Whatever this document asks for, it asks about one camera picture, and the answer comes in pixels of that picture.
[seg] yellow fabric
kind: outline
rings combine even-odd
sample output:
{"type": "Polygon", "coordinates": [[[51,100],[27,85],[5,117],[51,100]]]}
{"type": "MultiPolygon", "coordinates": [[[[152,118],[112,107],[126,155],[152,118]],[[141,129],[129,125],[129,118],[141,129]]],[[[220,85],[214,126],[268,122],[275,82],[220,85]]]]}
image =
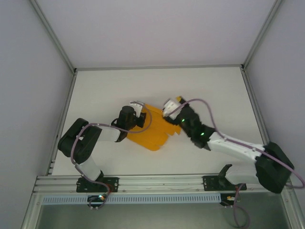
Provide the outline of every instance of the yellow fabric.
{"type": "MultiPolygon", "coordinates": [[[[152,113],[151,126],[146,131],[139,134],[129,133],[127,138],[149,150],[156,151],[160,149],[160,146],[164,145],[168,139],[168,135],[173,135],[175,132],[180,134],[181,128],[166,122],[162,117],[162,110],[148,104],[145,104],[145,106],[152,113]]],[[[150,117],[146,109],[143,108],[142,112],[146,113],[145,124],[143,127],[145,128],[149,124],[150,117]]],[[[142,130],[142,128],[138,126],[132,129],[132,131],[139,130],[142,130]]]]}

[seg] cable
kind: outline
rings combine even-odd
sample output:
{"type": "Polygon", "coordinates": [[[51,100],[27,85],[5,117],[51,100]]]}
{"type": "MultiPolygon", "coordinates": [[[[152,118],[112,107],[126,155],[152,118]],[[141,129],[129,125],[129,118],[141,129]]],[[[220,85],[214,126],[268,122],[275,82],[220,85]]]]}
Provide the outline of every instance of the cable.
{"type": "Polygon", "coordinates": [[[107,199],[108,199],[108,196],[110,195],[110,189],[109,189],[109,187],[108,187],[105,183],[102,183],[102,182],[99,182],[99,181],[95,181],[95,180],[91,180],[91,179],[88,178],[85,174],[83,174],[83,172],[77,167],[77,163],[76,163],[76,162],[74,161],[74,159],[73,159],[74,150],[75,150],[76,144],[77,144],[78,140],[80,139],[81,135],[84,133],[84,131],[85,131],[89,126],[97,125],[97,126],[111,127],[111,128],[113,128],[113,129],[117,129],[117,130],[120,130],[120,131],[123,131],[123,132],[127,132],[127,133],[134,133],[134,134],[142,133],[142,132],[144,132],[145,130],[147,130],[147,129],[151,126],[152,121],[153,121],[152,113],[150,112],[149,109],[146,108],[146,106],[145,106],[144,103],[140,103],[140,102],[133,101],[133,102],[131,102],[131,104],[139,104],[139,105],[141,105],[143,108],[145,108],[145,109],[147,110],[147,113],[149,114],[149,117],[150,117],[149,124],[148,124],[147,127],[145,127],[143,130],[140,130],[140,131],[129,131],[129,130],[124,130],[124,129],[118,128],[118,127],[113,126],[113,125],[108,125],[108,124],[103,124],[103,123],[89,123],[89,124],[87,124],[83,129],[81,129],[81,131],[80,131],[79,134],[76,136],[76,139],[75,139],[75,141],[74,141],[74,143],[73,143],[73,145],[72,145],[70,159],[71,159],[72,164],[74,164],[76,170],[79,171],[79,173],[81,174],[81,176],[82,176],[83,178],[85,178],[86,180],[88,180],[89,182],[92,182],[92,183],[98,184],[98,185],[103,185],[104,187],[107,188],[107,196],[106,196],[105,200],[103,201],[103,203],[102,203],[97,209],[102,208],[102,207],[104,206],[104,204],[106,203],[106,201],[107,201],[107,199]]]}
{"type": "MultiPolygon", "coordinates": [[[[176,109],[174,109],[172,112],[170,112],[168,114],[168,116],[170,116],[171,114],[175,113],[177,110],[181,109],[182,107],[184,107],[185,105],[193,102],[193,101],[200,101],[202,103],[204,103],[206,105],[206,107],[208,108],[208,111],[209,111],[209,114],[210,114],[210,118],[211,118],[211,121],[212,121],[212,124],[215,128],[215,131],[219,134],[220,137],[222,137],[223,139],[225,139],[226,141],[228,142],[232,142],[234,144],[237,144],[237,145],[240,145],[240,146],[243,146],[243,147],[246,147],[246,148],[249,148],[249,149],[253,149],[252,146],[249,146],[245,143],[242,143],[242,142],[238,142],[238,141],[235,141],[235,140],[232,140],[230,138],[227,138],[226,136],[224,136],[220,131],[219,129],[217,128],[216,126],[216,123],[215,123],[215,120],[214,120],[214,117],[213,117],[213,114],[212,114],[212,110],[211,110],[211,107],[210,105],[203,99],[191,99],[189,101],[186,101],[185,103],[181,104],[179,107],[177,107],[176,109]]],[[[278,160],[277,158],[275,158],[274,156],[271,156],[269,155],[268,153],[264,152],[263,150],[260,150],[260,149],[255,149],[256,151],[260,152],[262,155],[274,160],[275,162],[279,163],[281,166],[283,166],[284,168],[288,169],[291,173],[293,173],[297,178],[299,178],[299,180],[301,181],[302,185],[301,186],[291,186],[291,185],[288,185],[286,184],[286,186],[288,187],[294,187],[294,188],[305,188],[305,180],[301,177],[301,175],[299,175],[294,169],[292,169],[291,167],[289,167],[288,165],[286,165],[285,163],[283,163],[282,161],[278,160]]],[[[239,228],[242,228],[242,229],[246,229],[249,227],[250,225],[250,215],[249,213],[247,212],[246,209],[244,209],[243,207],[239,207],[236,205],[236,200],[238,198],[238,195],[239,195],[239,191],[241,190],[241,188],[243,187],[244,184],[242,184],[237,190],[236,190],[236,194],[235,194],[235,199],[234,199],[234,203],[233,203],[233,215],[234,215],[234,220],[235,220],[235,223],[237,224],[237,226],[239,228]],[[248,218],[248,222],[245,226],[240,226],[238,221],[237,221],[237,216],[236,216],[236,209],[239,208],[241,210],[243,210],[246,215],[247,215],[247,218],[248,218]]]]}

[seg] white table surface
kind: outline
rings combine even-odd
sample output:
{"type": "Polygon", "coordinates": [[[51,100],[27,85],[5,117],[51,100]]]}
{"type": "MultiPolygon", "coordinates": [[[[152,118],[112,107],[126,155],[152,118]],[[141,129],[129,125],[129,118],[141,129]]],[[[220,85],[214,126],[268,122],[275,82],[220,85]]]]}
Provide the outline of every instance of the white table surface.
{"type": "MultiPolygon", "coordinates": [[[[225,134],[262,143],[238,67],[111,70],[78,72],[63,134],[77,118],[109,124],[132,100],[162,108],[168,98],[202,98],[211,105],[216,124],[225,134]]],[[[211,126],[204,104],[191,106],[211,126]]],[[[198,149],[181,132],[158,151],[128,139],[98,142],[92,157],[106,175],[218,173],[225,164],[244,163],[231,156],[198,149]]],[[[78,175],[70,159],[58,151],[53,175],[78,175]]]]}

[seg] white ceiling panel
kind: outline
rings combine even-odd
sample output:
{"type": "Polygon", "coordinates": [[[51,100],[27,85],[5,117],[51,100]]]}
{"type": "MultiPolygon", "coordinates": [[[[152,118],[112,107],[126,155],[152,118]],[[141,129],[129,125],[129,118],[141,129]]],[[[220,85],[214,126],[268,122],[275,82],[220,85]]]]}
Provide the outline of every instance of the white ceiling panel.
{"type": "Polygon", "coordinates": [[[240,64],[274,0],[37,0],[74,67],[240,64]]]}

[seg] purple cable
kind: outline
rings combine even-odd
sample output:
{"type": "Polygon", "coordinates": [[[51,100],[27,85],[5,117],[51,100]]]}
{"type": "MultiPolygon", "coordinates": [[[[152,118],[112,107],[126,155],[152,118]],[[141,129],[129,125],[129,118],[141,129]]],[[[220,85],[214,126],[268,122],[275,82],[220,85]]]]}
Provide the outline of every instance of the purple cable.
{"type": "MultiPolygon", "coordinates": [[[[189,101],[186,101],[185,103],[181,104],[179,107],[177,107],[176,109],[174,109],[172,112],[170,112],[168,115],[170,116],[171,114],[175,113],[177,110],[181,109],[182,107],[184,107],[185,105],[189,104],[190,102],[193,102],[193,101],[200,101],[202,103],[204,103],[206,105],[206,107],[208,108],[208,111],[209,111],[209,114],[210,114],[210,118],[211,118],[211,121],[212,121],[212,124],[215,128],[215,131],[219,134],[220,137],[222,137],[223,139],[225,139],[226,141],[228,142],[232,142],[234,144],[237,144],[237,145],[240,145],[240,146],[243,146],[243,147],[246,147],[248,149],[253,149],[252,146],[249,146],[245,143],[242,143],[242,142],[238,142],[238,141],[235,141],[235,140],[232,140],[230,138],[227,138],[226,136],[224,136],[220,131],[219,129],[216,127],[216,123],[215,123],[215,120],[214,120],[214,117],[213,117],[213,114],[212,114],[212,110],[211,110],[211,107],[210,105],[203,99],[191,99],[189,101]]],[[[289,167],[288,165],[286,165],[285,163],[283,163],[282,161],[278,160],[277,158],[275,158],[274,156],[271,156],[269,155],[268,153],[264,152],[263,150],[260,150],[260,149],[255,149],[256,151],[260,152],[262,155],[274,160],[275,162],[279,163],[281,166],[283,166],[284,168],[288,169],[291,173],[293,173],[297,178],[299,178],[299,180],[302,182],[302,185],[301,186],[291,186],[291,185],[288,185],[286,184],[286,186],[288,187],[294,187],[294,188],[305,188],[305,180],[301,177],[301,175],[299,175],[297,172],[295,172],[291,167],[289,167]]],[[[236,200],[237,200],[237,197],[239,195],[239,191],[241,190],[241,188],[243,187],[244,184],[242,184],[236,191],[236,195],[235,195],[235,200],[234,200],[234,204],[233,204],[233,213],[234,213],[234,220],[237,224],[237,226],[239,228],[242,228],[242,229],[246,229],[249,227],[250,225],[250,216],[249,216],[249,213],[243,208],[243,207],[239,207],[236,205],[236,200]],[[248,217],[248,223],[244,226],[244,227],[241,227],[237,221],[237,217],[236,217],[236,208],[239,208],[243,211],[245,211],[245,213],[247,214],[247,217],[248,217]]]]}
{"type": "Polygon", "coordinates": [[[129,131],[129,130],[124,130],[124,129],[118,128],[118,127],[113,126],[113,125],[107,125],[107,124],[103,124],[103,123],[89,123],[89,124],[87,124],[83,129],[81,129],[81,131],[80,131],[79,134],[76,136],[76,139],[75,139],[75,141],[74,141],[74,143],[73,143],[73,145],[72,145],[70,159],[71,159],[72,164],[74,164],[76,170],[79,171],[79,173],[81,174],[81,176],[84,177],[84,178],[85,178],[86,180],[88,180],[89,182],[92,182],[92,183],[94,183],[94,184],[103,185],[104,187],[107,188],[107,196],[106,196],[105,200],[103,201],[103,203],[98,207],[98,209],[100,209],[101,207],[103,207],[104,204],[106,203],[106,201],[107,201],[107,199],[108,199],[108,196],[109,196],[109,194],[110,194],[110,189],[109,189],[109,187],[108,187],[105,183],[91,180],[90,178],[88,178],[86,175],[84,175],[84,174],[82,173],[82,171],[77,167],[76,162],[73,160],[74,150],[75,150],[76,144],[77,144],[78,140],[80,139],[81,135],[84,133],[84,131],[85,131],[89,126],[92,126],[92,125],[111,127],[111,128],[113,128],[113,129],[117,129],[117,130],[120,130],[120,131],[123,131],[123,132],[127,132],[127,133],[134,133],[134,134],[142,133],[142,132],[144,132],[145,130],[147,130],[147,129],[151,126],[152,121],[153,121],[152,113],[150,112],[149,109],[146,108],[146,106],[145,106],[144,103],[142,104],[142,103],[133,101],[133,102],[131,102],[131,104],[138,104],[138,105],[143,106],[143,108],[145,108],[145,109],[147,110],[147,113],[148,113],[149,116],[150,116],[149,124],[148,124],[147,127],[145,127],[143,130],[140,130],[140,131],[129,131]]]}

